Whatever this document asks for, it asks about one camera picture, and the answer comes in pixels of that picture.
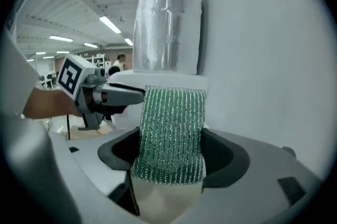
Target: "gray plastic part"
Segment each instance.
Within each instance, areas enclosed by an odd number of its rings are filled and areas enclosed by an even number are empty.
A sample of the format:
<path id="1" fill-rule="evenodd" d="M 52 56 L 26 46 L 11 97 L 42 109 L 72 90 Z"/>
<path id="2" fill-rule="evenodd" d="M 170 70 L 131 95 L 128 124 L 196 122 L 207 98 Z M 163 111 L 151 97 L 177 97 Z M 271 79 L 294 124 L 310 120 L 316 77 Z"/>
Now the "gray plastic part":
<path id="1" fill-rule="evenodd" d="M 86 87 L 96 86 L 106 82 L 106 77 L 102 77 L 101 74 L 89 74 L 85 79 Z"/>
<path id="2" fill-rule="evenodd" d="M 108 195 L 125 181 L 98 157 L 98 148 L 125 131 L 67 142 L 47 135 L 32 120 L 6 118 L 2 145 L 10 169 L 28 193 L 59 223 L 143 223 L 112 202 Z M 320 180 L 281 148 L 238 135 L 211 130 L 243 147 L 250 157 L 247 172 L 226 188 L 205 188 L 195 205 L 173 223 L 285 223 L 311 199 Z M 69 147 L 79 150 L 71 153 Z M 295 177 L 305 196 L 294 206 L 277 180 Z"/>
<path id="3" fill-rule="evenodd" d="M 203 188 L 224 188 L 235 184 L 250 166 L 246 150 L 212 131 L 201 130 L 201 153 L 206 165 Z"/>
<path id="4" fill-rule="evenodd" d="M 114 87 L 106 83 L 97 86 L 94 91 L 107 94 L 106 102 L 102 103 L 107 106 L 127 106 L 144 101 L 144 94 L 140 91 Z"/>
<path id="5" fill-rule="evenodd" d="M 45 128 L 38 122 L 16 116 L 2 116 L 0 128 L 6 162 L 27 193 L 55 223 L 81 223 L 75 201 L 59 172 Z"/>
<path id="6" fill-rule="evenodd" d="M 78 128 L 79 130 L 97 130 L 100 128 L 100 124 L 103 120 L 103 115 L 89 110 L 86 104 L 82 85 L 80 85 L 80 89 L 77 95 L 77 109 L 82 114 L 82 118 L 85 124 L 85 127 Z"/>

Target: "green mesh sponge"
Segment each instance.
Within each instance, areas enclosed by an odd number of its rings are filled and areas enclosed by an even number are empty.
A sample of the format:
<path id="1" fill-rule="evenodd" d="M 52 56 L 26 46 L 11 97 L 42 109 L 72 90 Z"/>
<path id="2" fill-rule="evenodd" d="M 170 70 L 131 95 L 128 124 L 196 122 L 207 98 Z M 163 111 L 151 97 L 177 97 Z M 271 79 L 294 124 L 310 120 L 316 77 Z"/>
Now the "green mesh sponge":
<path id="1" fill-rule="evenodd" d="M 148 86 L 140 122 L 140 154 L 131 176 L 158 184 L 203 179 L 200 131 L 205 90 Z"/>

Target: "plastic wrap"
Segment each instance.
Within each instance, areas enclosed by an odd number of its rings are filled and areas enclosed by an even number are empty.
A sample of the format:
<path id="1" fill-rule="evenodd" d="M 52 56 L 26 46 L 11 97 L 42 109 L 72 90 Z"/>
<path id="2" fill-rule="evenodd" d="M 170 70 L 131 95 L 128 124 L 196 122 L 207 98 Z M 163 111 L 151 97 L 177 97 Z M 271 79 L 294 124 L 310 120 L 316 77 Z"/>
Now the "plastic wrap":
<path id="1" fill-rule="evenodd" d="M 133 70 L 196 74 L 201 0 L 139 0 Z"/>

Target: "person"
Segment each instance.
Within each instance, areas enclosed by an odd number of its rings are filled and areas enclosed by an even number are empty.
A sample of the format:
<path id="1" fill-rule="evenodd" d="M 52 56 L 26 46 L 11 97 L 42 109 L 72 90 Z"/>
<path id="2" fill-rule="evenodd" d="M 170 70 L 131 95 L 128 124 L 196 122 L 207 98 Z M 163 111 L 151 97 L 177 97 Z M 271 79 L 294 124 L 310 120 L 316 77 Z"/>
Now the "person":
<path id="1" fill-rule="evenodd" d="M 121 71 L 121 70 L 120 70 L 120 68 L 118 66 L 112 66 L 112 67 L 109 68 L 108 74 L 109 74 L 109 76 L 111 76 L 114 73 L 119 72 L 119 71 Z M 105 117 L 105 119 L 108 120 L 108 121 L 112 121 L 111 115 L 107 115 Z"/>
<path id="2" fill-rule="evenodd" d="M 39 75 L 27 63 L 16 46 L 16 13 L 9 14 L 0 35 L 0 113 L 44 119 L 60 115 L 81 116 L 74 104 L 61 90 L 45 91 L 36 88 Z M 86 93 L 86 102 L 93 101 L 92 91 Z"/>
<path id="3" fill-rule="evenodd" d="M 108 70 L 108 74 L 109 76 L 111 76 L 112 74 L 121 71 L 120 68 L 118 66 L 112 66 L 109 68 Z"/>
<path id="4" fill-rule="evenodd" d="M 126 62 L 126 56 L 124 53 L 120 53 L 117 56 L 117 60 L 112 66 L 118 66 L 120 68 L 120 71 L 124 70 L 124 64 Z"/>

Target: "ceiling light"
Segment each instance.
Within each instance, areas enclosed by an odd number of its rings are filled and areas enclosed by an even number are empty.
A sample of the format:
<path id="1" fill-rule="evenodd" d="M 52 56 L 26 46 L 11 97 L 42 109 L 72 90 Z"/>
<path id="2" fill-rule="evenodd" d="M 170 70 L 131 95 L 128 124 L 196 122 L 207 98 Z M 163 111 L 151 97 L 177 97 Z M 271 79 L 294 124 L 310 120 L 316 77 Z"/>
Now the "ceiling light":
<path id="1" fill-rule="evenodd" d="M 90 44 L 90 43 L 84 43 L 85 46 L 92 47 L 92 48 L 97 48 L 97 45 Z"/>
<path id="2" fill-rule="evenodd" d="M 124 40 L 127 42 L 128 45 L 133 46 L 133 43 L 129 38 L 125 38 Z"/>
<path id="3" fill-rule="evenodd" d="M 61 36 L 50 36 L 51 40 L 57 40 L 57 41 L 66 41 L 66 42 L 72 42 L 73 40 L 71 38 L 61 37 Z"/>
<path id="4" fill-rule="evenodd" d="M 113 32 L 119 34 L 121 30 L 119 30 L 116 25 L 114 25 L 107 17 L 100 17 L 100 21 L 103 22 L 107 27 L 109 27 Z"/>

